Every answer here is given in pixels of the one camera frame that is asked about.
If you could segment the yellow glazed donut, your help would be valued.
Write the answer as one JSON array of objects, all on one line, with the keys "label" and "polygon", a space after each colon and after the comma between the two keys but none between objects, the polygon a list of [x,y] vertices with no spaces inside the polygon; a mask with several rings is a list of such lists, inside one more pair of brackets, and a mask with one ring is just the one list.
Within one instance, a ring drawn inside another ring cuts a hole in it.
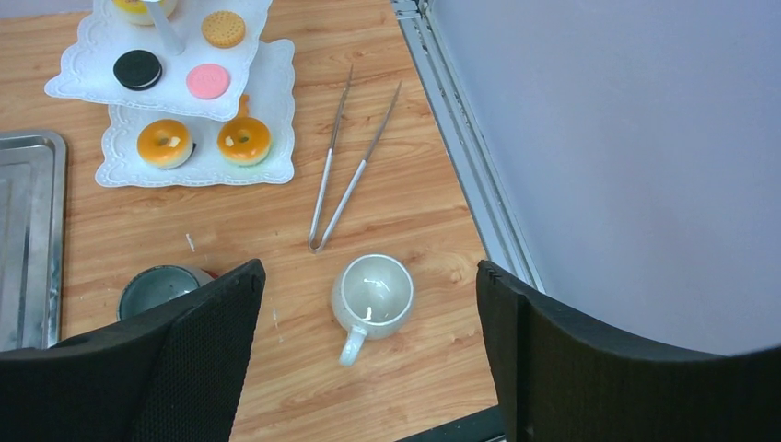
[{"label": "yellow glazed donut", "polygon": [[[166,17],[169,17],[175,11],[179,1],[161,0],[158,1],[158,3]],[[154,24],[154,20],[148,13],[147,6],[144,1],[113,0],[112,4],[116,14],[132,24],[138,26],[152,26]]]}]

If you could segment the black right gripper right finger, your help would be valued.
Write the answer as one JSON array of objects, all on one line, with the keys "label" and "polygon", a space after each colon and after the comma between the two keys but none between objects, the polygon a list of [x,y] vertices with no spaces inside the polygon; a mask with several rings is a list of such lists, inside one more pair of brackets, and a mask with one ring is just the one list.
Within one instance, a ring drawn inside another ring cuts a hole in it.
[{"label": "black right gripper right finger", "polygon": [[490,261],[476,301],[510,441],[776,441],[780,350],[714,355],[613,327]]}]

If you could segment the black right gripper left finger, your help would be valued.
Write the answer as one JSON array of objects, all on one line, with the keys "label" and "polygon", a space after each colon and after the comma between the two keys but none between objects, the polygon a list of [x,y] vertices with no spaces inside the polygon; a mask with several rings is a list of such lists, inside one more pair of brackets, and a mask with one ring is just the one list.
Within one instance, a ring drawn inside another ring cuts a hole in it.
[{"label": "black right gripper left finger", "polygon": [[2,353],[2,439],[228,440],[265,280],[252,259],[130,319]]}]

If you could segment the grey metal cup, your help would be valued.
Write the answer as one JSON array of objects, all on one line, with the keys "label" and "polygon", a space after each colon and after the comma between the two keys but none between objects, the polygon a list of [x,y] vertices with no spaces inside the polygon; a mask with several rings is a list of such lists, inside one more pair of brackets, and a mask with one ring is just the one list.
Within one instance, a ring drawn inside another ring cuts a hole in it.
[{"label": "grey metal cup", "polygon": [[213,281],[202,269],[190,265],[158,265],[135,276],[123,289],[117,307],[117,320],[185,295]]}]

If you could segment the black sandwich cookie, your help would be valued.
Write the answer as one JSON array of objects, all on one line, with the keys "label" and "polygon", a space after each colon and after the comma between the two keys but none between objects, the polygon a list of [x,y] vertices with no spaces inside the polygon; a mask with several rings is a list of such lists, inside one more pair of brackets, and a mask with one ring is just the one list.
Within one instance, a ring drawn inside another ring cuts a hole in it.
[{"label": "black sandwich cookie", "polygon": [[124,87],[142,91],[153,87],[163,75],[163,66],[156,55],[146,50],[132,50],[114,63],[113,74]]}]

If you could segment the orange topped tart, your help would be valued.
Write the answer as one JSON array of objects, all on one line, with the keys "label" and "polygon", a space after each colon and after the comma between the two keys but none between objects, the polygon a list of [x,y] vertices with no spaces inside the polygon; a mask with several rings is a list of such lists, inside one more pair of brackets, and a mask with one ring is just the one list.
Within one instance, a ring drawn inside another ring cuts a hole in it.
[{"label": "orange topped tart", "polygon": [[195,146],[187,126],[172,119],[151,122],[136,140],[139,157],[158,169],[175,169],[183,165]]},{"label": "orange topped tart", "polygon": [[217,147],[228,162],[254,166],[270,153],[271,132],[261,121],[252,117],[238,117],[226,122],[217,137]]}]

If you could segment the yellow round biscuit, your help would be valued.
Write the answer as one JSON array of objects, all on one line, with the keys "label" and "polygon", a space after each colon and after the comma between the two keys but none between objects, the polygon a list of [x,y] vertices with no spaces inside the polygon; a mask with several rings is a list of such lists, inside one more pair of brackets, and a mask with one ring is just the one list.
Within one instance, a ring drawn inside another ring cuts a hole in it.
[{"label": "yellow round biscuit", "polygon": [[228,10],[219,10],[202,20],[201,32],[210,45],[226,49],[234,47],[244,40],[246,24],[239,14]]}]

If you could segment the pink sandwich cookie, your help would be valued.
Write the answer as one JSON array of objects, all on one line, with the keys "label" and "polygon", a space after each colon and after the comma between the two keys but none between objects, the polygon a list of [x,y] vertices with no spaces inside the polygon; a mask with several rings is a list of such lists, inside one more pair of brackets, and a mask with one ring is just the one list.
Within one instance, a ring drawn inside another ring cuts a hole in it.
[{"label": "pink sandwich cookie", "polygon": [[185,83],[193,97],[217,99],[227,92],[231,76],[220,64],[199,64],[188,72]]}]

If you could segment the white ceramic mug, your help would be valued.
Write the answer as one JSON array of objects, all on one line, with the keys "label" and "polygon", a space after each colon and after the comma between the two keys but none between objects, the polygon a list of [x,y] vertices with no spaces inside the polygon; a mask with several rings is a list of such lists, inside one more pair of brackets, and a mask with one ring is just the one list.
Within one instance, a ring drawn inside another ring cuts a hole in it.
[{"label": "white ceramic mug", "polygon": [[414,281],[407,268],[385,254],[353,259],[332,286],[332,313],[347,337],[339,356],[341,366],[352,366],[367,340],[392,336],[410,318]]}]

